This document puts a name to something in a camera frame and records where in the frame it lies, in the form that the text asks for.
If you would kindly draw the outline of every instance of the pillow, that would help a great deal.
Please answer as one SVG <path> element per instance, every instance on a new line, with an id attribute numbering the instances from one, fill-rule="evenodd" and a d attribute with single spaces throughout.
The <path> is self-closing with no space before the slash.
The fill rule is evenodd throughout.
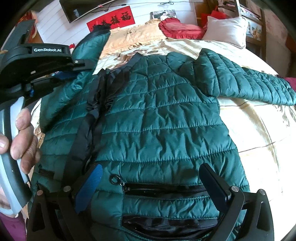
<path id="1" fill-rule="evenodd" d="M 100 58 L 130 50 L 140 44 L 166 39 L 166 36 L 158 27 L 159 22 L 159 19 L 152 19 L 143 25 L 134 26 L 132 28 L 112 29 Z"/>
<path id="2" fill-rule="evenodd" d="M 205 31 L 193 24 L 183 24 L 177 18 L 167 18 L 158 24 L 161 31 L 173 39 L 202 39 Z"/>
<path id="3" fill-rule="evenodd" d="M 218 20 L 208 16 L 207 31 L 202 40 L 230 43 L 240 49 L 246 47 L 248 22 L 243 17 Z"/>

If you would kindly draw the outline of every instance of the zipper pull ring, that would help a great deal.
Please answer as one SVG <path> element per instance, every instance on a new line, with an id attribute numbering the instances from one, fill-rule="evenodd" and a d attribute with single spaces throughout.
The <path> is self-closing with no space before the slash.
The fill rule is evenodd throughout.
<path id="1" fill-rule="evenodd" d="M 117 174 L 111 174 L 109 177 L 109 181 L 112 185 L 120 185 L 120 186 L 124 186 L 125 182 L 122 180 L 122 178 L 117 175 Z"/>

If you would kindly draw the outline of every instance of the gray handle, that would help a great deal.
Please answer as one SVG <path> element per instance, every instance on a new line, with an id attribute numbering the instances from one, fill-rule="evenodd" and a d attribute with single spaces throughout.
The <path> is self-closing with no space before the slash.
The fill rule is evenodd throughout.
<path id="1" fill-rule="evenodd" d="M 0 111 L 0 132 L 8 138 L 10 144 L 18 134 L 15 120 L 24 106 L 24 101 L 24 97 L 20 97 L 13 105 Z M 9 146 L 8 151 L 0 157 L 0 184 L 11 209 L 0 208 L 0 212 L 11 215 L 21 211 L 32 196 L 28 181 L 28 176 L 20 169 L 20 160 L 15 161 L 11 157 Z"/>

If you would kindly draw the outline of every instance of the chinese character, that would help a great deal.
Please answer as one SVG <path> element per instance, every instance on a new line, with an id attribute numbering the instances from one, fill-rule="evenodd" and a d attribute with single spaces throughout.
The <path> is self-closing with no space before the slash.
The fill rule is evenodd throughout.
<path id="1" fill-rule="evenodd" d="M 131 16 L 128 14 L 128 12 L 123 12 L 121 14 L 122 14 L 121 18 L 123 21 L 131 19 Z"/>
<path id="2" fill-rule="evenodd" d="M 106 20 L 104 19 L 102 22 L 101 22 L 101 25 L 106 25 L 107 24 L 107 22 L 106 22 Z"/>
<path id="3" fill-rule="evenodd" d="M 117 18 L 116 15 L 115 15 L 115 16 L 112 16 L 111 18 L 112 18 L 112 19 L 111 19 L 111 23 L 112 23 L 112 24 L 120 23 L 120 21 L 118 21 L 118 18 Z"/>

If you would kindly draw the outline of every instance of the bed sheet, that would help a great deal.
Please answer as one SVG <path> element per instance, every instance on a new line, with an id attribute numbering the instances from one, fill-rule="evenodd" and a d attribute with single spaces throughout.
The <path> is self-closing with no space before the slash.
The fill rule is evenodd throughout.
<path id="1" fill-rule="evenodd" d="M 267 63 L 247 49 L 216 41 L 164 39 L 116 53 L 98 61 L 94 74 L 100 69 L 114 69 L 131 59 L 135 53 L 143 55 L 179 52 L 196 59 L 202 48 L 211 49 L 241 67 L 268 74 L 277 74 Z M 296 223 L 294 209 L 294 134 L 296 133 L 295 106 L 279 106 L 244 99 L 218 98 L 220 116 L 229 129 L 244 166 L 251 192 L 266 191 L 274 221 L 275 240 L 281 240 Z M 35 111 L 35 134 L 42 143 L 38 127 L 39 112 Z"/>

